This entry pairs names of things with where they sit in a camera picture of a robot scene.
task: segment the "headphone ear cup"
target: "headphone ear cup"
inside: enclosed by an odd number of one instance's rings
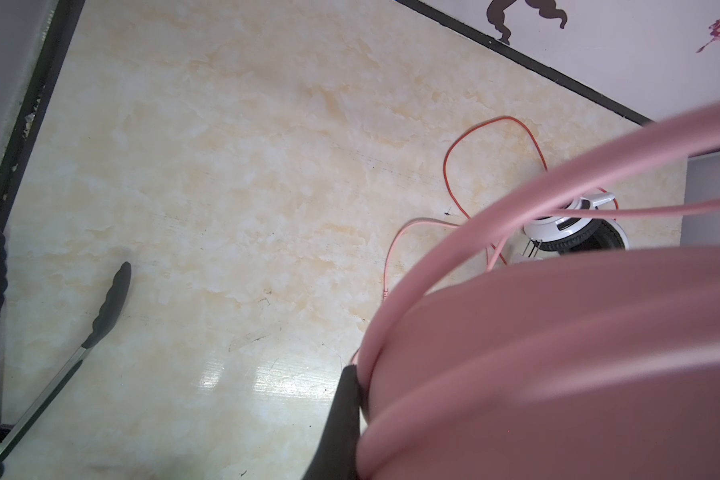
[[[595,233],[595,231],[600,228],[600,225],[602,223],[603,221],[601,219],[593,218],[588,224],[584,225],[584,228],[577,231],[573,235],[568,235],[564,238],[561,238],[559,240],[553,240],[551,242],[534,241],[533,244],[536,245],[539,250],[543,250],[545,252],[566,253],[567,250],[570,250],[575,246],[580,245],[586,239],[590,238]]]
[[[624,239],[608,222],[603,222],[594,233],[584,242],[570,247],[563,254],[586,252],[587,250],[614,250],[623,249]]]

